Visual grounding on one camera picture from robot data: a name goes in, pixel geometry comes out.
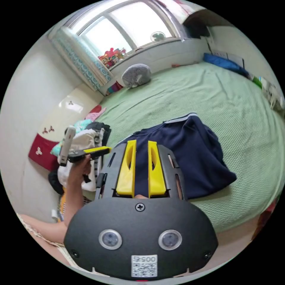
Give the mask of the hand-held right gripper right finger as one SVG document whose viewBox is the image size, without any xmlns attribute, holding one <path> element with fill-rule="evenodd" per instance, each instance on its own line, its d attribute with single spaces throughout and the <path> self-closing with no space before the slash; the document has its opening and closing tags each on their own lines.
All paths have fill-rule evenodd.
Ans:
<svg viewBox="0 0 285 285">
<path fill-rule="evenodd" d="M 163 196 L 166 193 L 164 175 L 157 142 L 148 141 L 148 197 Z"/>
</svg>

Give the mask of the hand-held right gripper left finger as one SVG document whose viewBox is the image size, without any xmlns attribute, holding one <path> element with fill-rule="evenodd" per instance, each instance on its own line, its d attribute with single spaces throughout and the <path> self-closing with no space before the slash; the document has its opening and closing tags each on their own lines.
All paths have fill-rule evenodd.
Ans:
<svg viewBox="0 0 285 285">
<path fill-rule="evenodd" d="M 129 140 L 124 150 L 116 186 L 116 192 L 119 196 L 134 197 L 136 143 L 136 140 Z"/>
</svg>

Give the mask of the person's left hand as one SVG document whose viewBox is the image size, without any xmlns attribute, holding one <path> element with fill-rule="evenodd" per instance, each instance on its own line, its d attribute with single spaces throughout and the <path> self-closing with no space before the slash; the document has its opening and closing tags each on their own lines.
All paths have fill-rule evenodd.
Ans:
<svg viewBox="0 0 285 285">
<path fill-rule="evenodd" d="M 89 175 L 91 171 L 91 156 L 87 154 L 84 159 L 74 163 L 69 171 L 67 186 L 80 186 L 84 181 L 84 175 Z"/>
</svg>

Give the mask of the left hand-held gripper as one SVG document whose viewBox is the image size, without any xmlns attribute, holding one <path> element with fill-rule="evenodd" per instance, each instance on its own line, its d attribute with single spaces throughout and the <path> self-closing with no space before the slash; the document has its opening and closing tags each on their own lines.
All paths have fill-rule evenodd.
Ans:
<svg viewBox="0 0 285 285">
<path fill-rule="evenodd" d="M 91 161 L 93 161 L 95 158 L 98 157 L 98 155 L 106 155 L 111 152 L 112 148 L 107 147 L 107 146 L 101 146 L 101 147 L 96 147 L 96 148 L 88 148 L 80 151 L 73 151 L 70 152 L 68 155 L 68 161 L 71 163 L 71 166 L 74 163 L 79 162 L 80 160 L 84 159 L 87 154 L 90 154 L 91 156 Z M 89 175 L 84 175 L 84 181 L 85 183 L 91 182 Z"/>
</svg>

